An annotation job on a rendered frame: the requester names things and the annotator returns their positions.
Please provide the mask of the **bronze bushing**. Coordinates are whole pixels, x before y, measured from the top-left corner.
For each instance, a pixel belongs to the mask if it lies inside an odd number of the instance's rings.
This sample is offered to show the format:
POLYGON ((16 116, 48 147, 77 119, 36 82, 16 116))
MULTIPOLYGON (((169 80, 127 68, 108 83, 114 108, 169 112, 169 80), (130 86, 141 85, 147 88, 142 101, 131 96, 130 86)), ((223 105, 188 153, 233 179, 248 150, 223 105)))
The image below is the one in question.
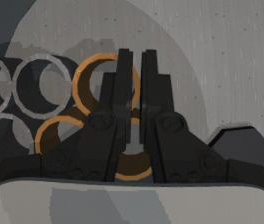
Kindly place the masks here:
MULTIPOLYGON (((131 124, 139 125, 140 109, 134 108, 131 112, 131 124)), ((128 181, 139 180, 149 176, 151 171, 150 156, 145 152, 136 155, 120 154, 115 178, 128 181)))
MULTIPOLYGON (((106 61, 117 61, 118 55, 114 53, 98 53, 87 59, 76 69, 72 80, 72 96, 77 107, 87 116, 98 108, 98 101, 93 97, 90 90, 90 77, 93 70, 106 61)), ((140 78, 133 66, 133 79, 135 88, 132 93, 132 110, 136 107, 140 97, 140 78)))
POLYGON ((61 142, 58 136, 58 125, 60 121, 68 121, 82 128, 86 117, 77 106, 72 106, 59 115, 47 119, 40 126, 35 137, 36 153, 40 153, 41 155, 46 154, 61 142))

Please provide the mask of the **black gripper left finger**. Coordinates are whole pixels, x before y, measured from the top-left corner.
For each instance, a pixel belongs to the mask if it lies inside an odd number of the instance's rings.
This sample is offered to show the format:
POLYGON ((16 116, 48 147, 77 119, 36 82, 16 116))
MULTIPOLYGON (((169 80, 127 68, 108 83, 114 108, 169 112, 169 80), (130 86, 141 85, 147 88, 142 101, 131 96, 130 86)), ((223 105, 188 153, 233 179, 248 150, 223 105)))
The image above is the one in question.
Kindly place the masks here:
POLYGON ((133 51, 119 48, 116 73, 103 73, 98 109, 83 128, 46 154, 1 160, 0 182, 18 177, 114 182, 119 155, 130 144, 132 77, 133 51))

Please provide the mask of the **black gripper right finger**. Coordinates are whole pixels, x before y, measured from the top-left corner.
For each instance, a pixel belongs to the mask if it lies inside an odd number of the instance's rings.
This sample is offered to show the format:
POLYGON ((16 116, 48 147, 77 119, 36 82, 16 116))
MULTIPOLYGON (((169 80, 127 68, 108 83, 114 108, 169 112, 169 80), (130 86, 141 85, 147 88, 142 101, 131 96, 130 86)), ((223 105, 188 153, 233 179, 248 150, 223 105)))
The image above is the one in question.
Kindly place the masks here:
POLYGON ((225 160, 189 131, 175 112, 170 74, 158 75, 152 49, 142 52, 139 144, 150 156, 154 183, 240 182, 264 188, 264 166, 225 160))

